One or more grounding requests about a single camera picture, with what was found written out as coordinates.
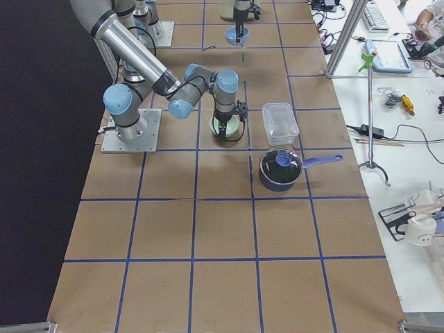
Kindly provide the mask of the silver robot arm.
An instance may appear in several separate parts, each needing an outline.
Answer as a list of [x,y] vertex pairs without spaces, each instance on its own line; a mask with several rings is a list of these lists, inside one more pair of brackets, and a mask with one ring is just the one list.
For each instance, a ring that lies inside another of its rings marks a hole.
[[237,100],[238,75],[231,69],[214,72],[190,64],[185,80],[155,56],[156,42],[164,36],[154,1],[71,1],[83,28],[95,39],[104,58],[112,59],[115,82],[103,94],[105,108],[113,124],[101,129],[104,141],[114,140],[116,152],[154,151],[160,112],[140,110],[148,94],[154,92],[168,102],[168,111],[178,119],[187,118],[208,92],[214,100],[210,128],[228,141],[248,116],[246,103]]
[[[261,9],[254,1],[220,1],[219,15],[222,19],[232,20],[235,26],[224,35],[228,44],[242,45],[248,39],[249,30],[244,26],[248,20],[258,20]],[[157,13],[156,2],[136,1],[133,10],[134,24],[128,29],[133,31],[142,44],[156,52],[172,45],[174,22],[161,22]]]

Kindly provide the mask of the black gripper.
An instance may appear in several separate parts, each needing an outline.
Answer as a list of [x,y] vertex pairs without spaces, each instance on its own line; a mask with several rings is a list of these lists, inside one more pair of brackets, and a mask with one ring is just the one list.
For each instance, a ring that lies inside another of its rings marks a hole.
[[250,15],[254,20],[260,20],[261,8],[257,3],[251,0],[234,0],[233,4],[233,20],[235,20],[235,42],[241,43],[243,37],[243,24],[250,19]]
[[220,105],[216,103],[214,109],[214,116],[219,122],[219,137],[226,136],[226,123],[233,117],[238,116],[240,122],[245,123],[248,117],[248,105],[247,102],[241,102],[237,100],[232,105]]

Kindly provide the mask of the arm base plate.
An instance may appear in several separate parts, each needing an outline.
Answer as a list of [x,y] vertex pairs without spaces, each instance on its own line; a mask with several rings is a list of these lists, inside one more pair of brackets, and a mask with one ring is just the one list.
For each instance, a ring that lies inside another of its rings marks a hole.
[[174,24],[175,22],[158,22],[145,26],[140,21],[136,21],[136,25],[139,28],[148,32],[147,34],[138,29],[139,41],[150,49],[153,48],[153,43],[155,43],[157,48],[171,48]]
[[127,128],[116,125],[113,117],[110,116],[108,127],[111,129],[103,132],[102,153],[155,153],[157,151],[162,110],[140,108],[138,111],[139,121]]

